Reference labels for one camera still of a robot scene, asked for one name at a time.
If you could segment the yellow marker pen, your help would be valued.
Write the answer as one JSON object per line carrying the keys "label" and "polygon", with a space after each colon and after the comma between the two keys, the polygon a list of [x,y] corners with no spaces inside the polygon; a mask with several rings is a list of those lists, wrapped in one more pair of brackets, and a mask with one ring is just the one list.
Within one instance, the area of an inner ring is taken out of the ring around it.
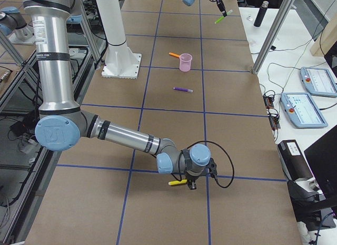
{"label": "yellow marker pen", "polygon": [[168,182],[168,185],[171,187],[181,186],[185,184],[187,184],[187,180],[181,180],[181,181],[175,180],[175,181]]}

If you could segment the green marker pen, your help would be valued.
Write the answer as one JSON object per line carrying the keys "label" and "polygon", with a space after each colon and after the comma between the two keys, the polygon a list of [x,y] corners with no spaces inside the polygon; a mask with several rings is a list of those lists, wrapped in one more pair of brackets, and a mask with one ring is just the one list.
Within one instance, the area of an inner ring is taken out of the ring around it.
{"label": "green marker pen", "polygon": [[219,19],[217,19],[214,24],[218,24],[220,23],[221,21],[223,21],[228,15],[232,14],[233,10],[229,10],[227,11],[226,13],[224,13]]}

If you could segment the orange marker pen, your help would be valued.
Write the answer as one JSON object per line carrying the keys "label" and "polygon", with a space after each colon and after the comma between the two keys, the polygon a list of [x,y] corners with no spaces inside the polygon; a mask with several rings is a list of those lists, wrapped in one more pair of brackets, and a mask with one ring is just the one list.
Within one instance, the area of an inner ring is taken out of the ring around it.
{"label": "orange marker pen", "polygon": [[170,56],[180,58],[180,55],[178,55],[178,54],[175,54],[175,53],[172,53],[172,52],[169,52],[168,54],[169,54]]}

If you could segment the purple marker pen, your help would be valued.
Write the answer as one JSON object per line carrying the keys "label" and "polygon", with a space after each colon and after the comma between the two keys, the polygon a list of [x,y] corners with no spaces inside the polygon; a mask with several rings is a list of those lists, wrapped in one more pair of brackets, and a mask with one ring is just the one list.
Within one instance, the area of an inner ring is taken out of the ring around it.
{"label": "purple marker pen", "polygon": [[181,91],[181,92],[193,93],[192,89],[186,89],[186,88],[181,88],[181,87],[173,87],[173,90],[175,90],[175,91]]}

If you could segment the black water bottle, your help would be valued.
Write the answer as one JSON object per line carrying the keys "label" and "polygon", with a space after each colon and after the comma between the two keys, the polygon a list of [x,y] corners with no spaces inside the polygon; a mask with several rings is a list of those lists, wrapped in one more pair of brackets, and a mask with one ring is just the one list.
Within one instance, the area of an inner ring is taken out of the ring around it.
{"label": "black water bottle", "polygon": [[263,21],[263,19],[265,17],[265,13],[266,13],[266,11],[268,9],[268,5],[269,5],[268,1],[263,1],[262,5],[259,8],[257,16],[255,18],[254,24],[253,24],[255,27],[260,27],[261,26],[262,21]]}

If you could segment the small circuit boards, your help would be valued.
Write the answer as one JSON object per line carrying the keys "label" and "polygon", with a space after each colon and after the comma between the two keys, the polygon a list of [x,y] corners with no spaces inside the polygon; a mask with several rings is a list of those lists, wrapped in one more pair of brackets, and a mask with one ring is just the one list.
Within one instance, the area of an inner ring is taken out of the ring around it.
{"label": "small circuit boards", "polygon": [[280,115],[277,109],[274,107],[274,95],[263,95],[264,104],[266,107],[268,119],[271,129],[273,131],[280,129]]}

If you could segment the black brown box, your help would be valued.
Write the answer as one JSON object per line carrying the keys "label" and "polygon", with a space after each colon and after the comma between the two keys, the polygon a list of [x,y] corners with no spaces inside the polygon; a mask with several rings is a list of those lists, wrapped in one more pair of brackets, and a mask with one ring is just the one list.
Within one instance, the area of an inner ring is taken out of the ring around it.
{"label": "black brown box", "polygon": [[296,140],[283,140],[277,145],[281,165],[290,181],[313,181],[314,176]]}

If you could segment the far teach pendant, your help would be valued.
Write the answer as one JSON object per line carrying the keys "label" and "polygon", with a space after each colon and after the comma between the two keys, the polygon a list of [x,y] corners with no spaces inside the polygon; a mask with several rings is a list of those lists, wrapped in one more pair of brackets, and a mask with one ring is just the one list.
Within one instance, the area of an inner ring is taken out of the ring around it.
{"label": "far teach pendant", "polygon": [[300,77],[305,89],[312,95],[336,97],[336,83],[326,68],[302,67]]}

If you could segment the teach pendant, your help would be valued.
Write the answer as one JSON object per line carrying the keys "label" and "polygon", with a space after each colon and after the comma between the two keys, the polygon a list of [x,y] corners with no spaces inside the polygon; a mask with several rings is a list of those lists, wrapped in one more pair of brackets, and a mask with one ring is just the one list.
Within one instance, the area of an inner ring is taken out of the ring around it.
{"label": "teach pendant", "polygon": [[305,89],[312,95],[336,97],[336,83],[326,68],[302,67],[300,77]]}
{"label": "teach pendant", "polygon": [[328,123],[308,92],[282,93],[281,103],[298,129],[326,128]]}

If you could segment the near teach pendant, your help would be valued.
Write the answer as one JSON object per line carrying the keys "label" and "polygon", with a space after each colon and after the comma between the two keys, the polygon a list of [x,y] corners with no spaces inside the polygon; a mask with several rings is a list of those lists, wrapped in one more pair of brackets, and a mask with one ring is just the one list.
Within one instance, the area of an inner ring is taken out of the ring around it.
{"label": "near teach pendant", "polygon": [[282,93],[281,103],[298,129],[326,128],[328,123],[308,92]]}

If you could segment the black monitor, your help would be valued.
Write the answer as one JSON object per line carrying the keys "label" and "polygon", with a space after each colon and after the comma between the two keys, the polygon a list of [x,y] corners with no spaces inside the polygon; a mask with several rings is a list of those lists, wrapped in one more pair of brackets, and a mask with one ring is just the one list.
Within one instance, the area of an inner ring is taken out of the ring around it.
{"label": "black monitor", "polygon": [[304,151],[309,167],[323,193],[336,195],[336,126]]}

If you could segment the aluminium frame post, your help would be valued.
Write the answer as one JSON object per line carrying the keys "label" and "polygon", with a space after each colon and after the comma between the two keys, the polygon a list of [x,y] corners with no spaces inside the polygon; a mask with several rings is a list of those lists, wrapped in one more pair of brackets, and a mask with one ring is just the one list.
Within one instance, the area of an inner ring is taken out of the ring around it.
{"label": "aluminium frame post", "polygon": [[276,39],[277,37],[277,34],[279,32],[279,30],[281,29],[282,27],[282,24],[284,23],[287,15],[288,15],[288,12],[291,8],[291,6],[293,5],[295,0],[283,0],[278,12],[277,12],[277,15],[271,25],[271,28],[266,36],[266,39],[260,49],[260,52],[254,62],[254,65],[251,69],[251,73],[253,75],[257,75],[259,70],[261,69],[268,53],[269,53],[269,50],[271,48],[271,46],[273,45],[273,42],[274,40]]}

